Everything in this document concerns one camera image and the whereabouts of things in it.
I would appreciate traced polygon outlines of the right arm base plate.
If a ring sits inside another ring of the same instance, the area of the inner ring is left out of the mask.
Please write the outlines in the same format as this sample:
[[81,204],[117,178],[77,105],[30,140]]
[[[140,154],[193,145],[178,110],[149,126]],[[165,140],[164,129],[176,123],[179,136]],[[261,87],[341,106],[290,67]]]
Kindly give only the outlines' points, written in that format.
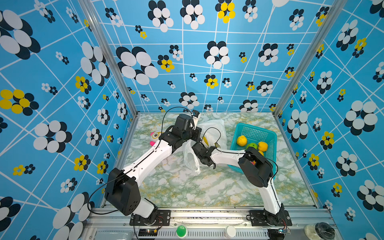
[[291,227],[293,225],[288,211],[283,209],[276,215],[271,214],[266,210],[251,210],[246,216],[246,219],[251,222],[253,227]]

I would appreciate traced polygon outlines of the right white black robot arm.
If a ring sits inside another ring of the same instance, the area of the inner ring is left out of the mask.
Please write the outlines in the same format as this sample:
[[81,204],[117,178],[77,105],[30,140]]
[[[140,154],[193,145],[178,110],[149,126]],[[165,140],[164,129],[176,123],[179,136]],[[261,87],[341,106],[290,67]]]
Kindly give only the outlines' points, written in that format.
[[231,151],[207,148],[202,143],[195,143],[192,150],[200,162],[208,167],[222,164],[240,168],[247,180],[259,188],[265,214],[277,218],[283,212],[282,203],[274,189],[272,162],[257,149],[249,147],[246,150]]

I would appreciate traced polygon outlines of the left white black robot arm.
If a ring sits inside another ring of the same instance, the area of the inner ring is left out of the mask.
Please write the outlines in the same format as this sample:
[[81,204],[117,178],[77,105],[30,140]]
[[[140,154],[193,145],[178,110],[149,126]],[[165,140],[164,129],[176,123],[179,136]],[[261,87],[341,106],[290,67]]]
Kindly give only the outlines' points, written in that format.
[[153,221],[157,214],[155,204],[141,197],[139,186],[164,159],[171,156],[188,140],[198,141],[201,128],[197,127],[200,113],[180,114],[174,125],[161,134],[157,142],[131,165],[114,168],[106,185],[105,199],[123,215],[131,214]]

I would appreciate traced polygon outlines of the yellow lemon fruit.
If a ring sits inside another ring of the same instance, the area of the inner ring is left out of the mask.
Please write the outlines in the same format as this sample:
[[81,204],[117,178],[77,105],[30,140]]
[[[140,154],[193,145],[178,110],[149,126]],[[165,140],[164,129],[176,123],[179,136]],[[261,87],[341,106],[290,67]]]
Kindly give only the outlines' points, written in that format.
[[238,146],[244,147],[248,144],[248,139],[244,135],[241,135],[237,138],[236,143]]

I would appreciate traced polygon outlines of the yellow orange round fruit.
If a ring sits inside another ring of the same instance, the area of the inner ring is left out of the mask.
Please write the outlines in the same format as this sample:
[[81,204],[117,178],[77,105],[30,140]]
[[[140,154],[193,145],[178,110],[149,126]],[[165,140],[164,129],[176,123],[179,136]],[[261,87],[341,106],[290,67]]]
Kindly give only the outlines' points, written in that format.
[[259,142],[258,143],[258,150],[261,152],[266,152],[268,150],[268,144],[266,142]]

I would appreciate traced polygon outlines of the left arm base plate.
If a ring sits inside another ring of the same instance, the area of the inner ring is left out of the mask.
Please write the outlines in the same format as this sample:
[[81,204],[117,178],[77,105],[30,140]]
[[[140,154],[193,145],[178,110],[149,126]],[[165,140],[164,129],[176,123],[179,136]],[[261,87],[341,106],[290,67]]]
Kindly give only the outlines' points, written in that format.
[[130,226],[169,226],[171,219],[170,210],[154,210],[148,218],[144,218],[140,215],[134,215],[131,217]]

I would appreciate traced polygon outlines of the white translucent plastic bag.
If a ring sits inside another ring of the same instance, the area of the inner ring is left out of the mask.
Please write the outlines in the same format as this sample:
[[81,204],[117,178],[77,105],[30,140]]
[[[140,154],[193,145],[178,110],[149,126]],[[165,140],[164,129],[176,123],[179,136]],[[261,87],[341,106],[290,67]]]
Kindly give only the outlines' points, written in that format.
[[[209,120],[201,124],[199,123],[198,127],[202,129],[201,138],[203,139],[203,145],[205,147],[218,147],[224,150],[228,149],[228,138],[224,120]],[[184,163],[194,175],[199,175],[201,173],[201,162],[198,157],[195,156],[192,149],[194,143],[194,141],[188,140],[183,144]]]

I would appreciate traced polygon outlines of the yellow banana fruit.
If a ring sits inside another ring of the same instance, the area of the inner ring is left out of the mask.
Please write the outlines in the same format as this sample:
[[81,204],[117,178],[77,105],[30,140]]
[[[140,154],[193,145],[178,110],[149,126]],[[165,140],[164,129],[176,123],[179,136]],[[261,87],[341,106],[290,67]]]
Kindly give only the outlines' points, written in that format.
[[203,137],[203,142],[205,143],[205,145],[209,146],[209,143],[207,141],[207,138],[206,137]]

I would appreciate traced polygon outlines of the green fruit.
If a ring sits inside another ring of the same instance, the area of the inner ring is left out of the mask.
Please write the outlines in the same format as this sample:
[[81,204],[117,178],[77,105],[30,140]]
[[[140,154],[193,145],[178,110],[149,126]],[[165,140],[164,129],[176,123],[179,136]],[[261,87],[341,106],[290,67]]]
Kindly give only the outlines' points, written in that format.
[[258,144],[250,143],[250,144],[247,145],[246,149],[248,149],[248,148],[254,148],[254,149],[258,150]]

